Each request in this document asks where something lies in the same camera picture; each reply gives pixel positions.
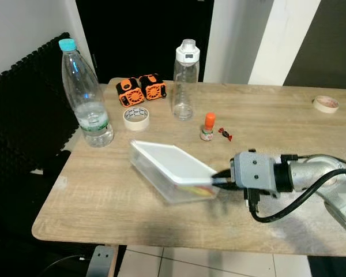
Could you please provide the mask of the clear container white lid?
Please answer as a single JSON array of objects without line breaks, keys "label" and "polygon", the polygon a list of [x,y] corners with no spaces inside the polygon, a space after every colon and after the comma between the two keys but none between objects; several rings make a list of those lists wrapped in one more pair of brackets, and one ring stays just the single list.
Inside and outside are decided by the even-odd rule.
[{"label": "clear container white lid", "polygon": [[171,205],[213,200],[216,171],[175,145],[132,140],[129,161]]}]

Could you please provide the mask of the red wrapped candy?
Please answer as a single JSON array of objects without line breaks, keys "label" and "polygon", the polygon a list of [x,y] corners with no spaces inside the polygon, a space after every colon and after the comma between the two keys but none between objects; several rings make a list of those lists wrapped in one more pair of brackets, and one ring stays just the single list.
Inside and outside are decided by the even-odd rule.
[{"label": "red wrapped candy", "polygon": [[218,132],[223,135],[223,137],[225,137],[228,141],[231,141],[233,136],[227,131],[225,130],[224,128],[220,128],[218,130]]}]

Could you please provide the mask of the small bottle orange cap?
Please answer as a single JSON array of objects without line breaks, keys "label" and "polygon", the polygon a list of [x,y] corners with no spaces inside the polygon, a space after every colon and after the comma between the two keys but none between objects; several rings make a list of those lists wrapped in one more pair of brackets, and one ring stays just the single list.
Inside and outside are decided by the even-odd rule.
[{"label": "small bottle orange cap", "polygon": [[210,141],[213,139],[213,125],[215,124],[217,116],[215,113],[207,113],[205,121],[200,129],[200,139],[204,141]]}]

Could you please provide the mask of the clear bottle white lid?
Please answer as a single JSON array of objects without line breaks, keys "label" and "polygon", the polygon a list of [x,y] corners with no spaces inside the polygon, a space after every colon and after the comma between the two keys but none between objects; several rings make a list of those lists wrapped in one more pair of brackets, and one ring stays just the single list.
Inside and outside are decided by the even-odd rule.
[{"label": "clear bottle white lid", "polygon": [[200,71],[200,49],[194,39],[184,39],[175,49],[174,82],[171,111],[179,121],[193,117],[190,93],[198,82]]}]

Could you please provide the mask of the white masking tape roll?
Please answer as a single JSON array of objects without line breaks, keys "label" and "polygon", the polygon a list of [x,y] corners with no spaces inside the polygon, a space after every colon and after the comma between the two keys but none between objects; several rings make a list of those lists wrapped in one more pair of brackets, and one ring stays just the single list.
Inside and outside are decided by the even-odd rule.
[{"label": "white masking tape roll", "polygon": [[149,111],[144,107],[131,107],[123,113],[123,123],[129,131],[144,131],[150,124]]}]

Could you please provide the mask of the beige masking tape roll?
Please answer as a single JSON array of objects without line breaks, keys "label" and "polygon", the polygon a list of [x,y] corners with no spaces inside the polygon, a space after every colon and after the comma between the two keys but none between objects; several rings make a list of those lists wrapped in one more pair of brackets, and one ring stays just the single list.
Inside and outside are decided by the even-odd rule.
[{"label": "beige masking tape roll", "polygon": [[321,113],[333,114],[339,110],[340,104],[337,99],[325,95],[318,95],[312,100],[313,107]]}]

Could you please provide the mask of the clear water bottle teal cap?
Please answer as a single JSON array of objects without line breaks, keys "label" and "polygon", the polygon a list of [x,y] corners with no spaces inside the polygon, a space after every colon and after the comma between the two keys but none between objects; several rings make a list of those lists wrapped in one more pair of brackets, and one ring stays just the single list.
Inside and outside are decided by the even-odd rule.
[{"label": "clear water bottle teal cap", "polygon": [[96,74],[78,52],[74,39],[61,39],[59,48],[62,50],[65,95],[84,133],[84,140],[94,148],[109,145],[114,133]]}]

